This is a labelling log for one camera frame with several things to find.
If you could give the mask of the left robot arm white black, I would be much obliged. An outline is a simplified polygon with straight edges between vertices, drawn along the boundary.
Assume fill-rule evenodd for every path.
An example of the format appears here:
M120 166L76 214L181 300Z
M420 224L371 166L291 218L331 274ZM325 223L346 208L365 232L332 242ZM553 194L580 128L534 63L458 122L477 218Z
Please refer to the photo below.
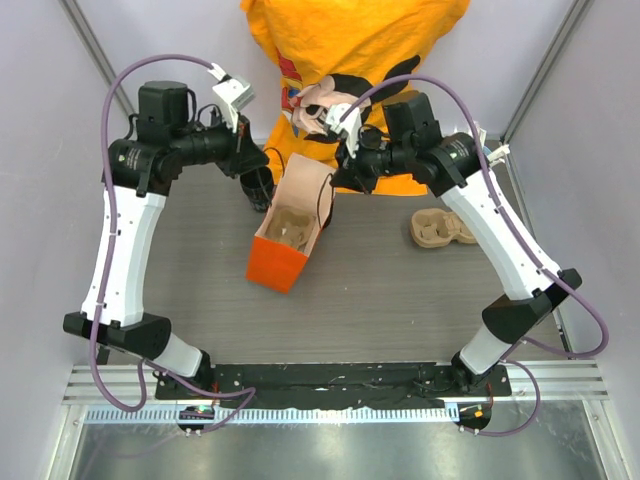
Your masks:
M212 89L211 120L186 84L149 81L138 90L138 112L127 134L108 147L103 173L104 223L91 286L63 329L94 344L132 354L178 375L190 398L213 387L209 355L181 340L168 318L145 311L144 280L150 247L172 183L190 166L214 164L240 182L250 205L268 209L273 177L267 155L251 137L241 110L254 97L241 79L225 77Z

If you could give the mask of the orange paper bag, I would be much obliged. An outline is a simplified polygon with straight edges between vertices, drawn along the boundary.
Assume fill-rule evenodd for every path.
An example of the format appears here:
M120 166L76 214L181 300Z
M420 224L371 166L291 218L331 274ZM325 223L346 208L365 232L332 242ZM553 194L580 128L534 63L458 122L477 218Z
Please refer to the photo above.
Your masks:
M280 293L288 293L303 271L333 211L335 190L330 181L335 169L300 154L289 157L284 174L264 220L254 234L246 278ZM297 251L264 237L278 207L297 208L316 217L311 237Z

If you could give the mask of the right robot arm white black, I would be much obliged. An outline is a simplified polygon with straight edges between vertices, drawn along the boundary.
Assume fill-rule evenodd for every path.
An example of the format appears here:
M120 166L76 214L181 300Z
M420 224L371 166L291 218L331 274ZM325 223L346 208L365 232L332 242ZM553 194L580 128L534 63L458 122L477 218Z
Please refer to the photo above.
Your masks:
M457 214L491 262L504 293L482 312L483 324L451 360L457 391L483 388L495 365L518 341L568 296L552 273L577 288L574 269L561 269L536 244L513 210L494 175L481 169L481 153L467 133L442 134L426 94L410 91L383 106L389 137L365 129L359 111L348 104L330 108L325 127L336 134L338 170L332 185L371 193L379 178L409 174Z

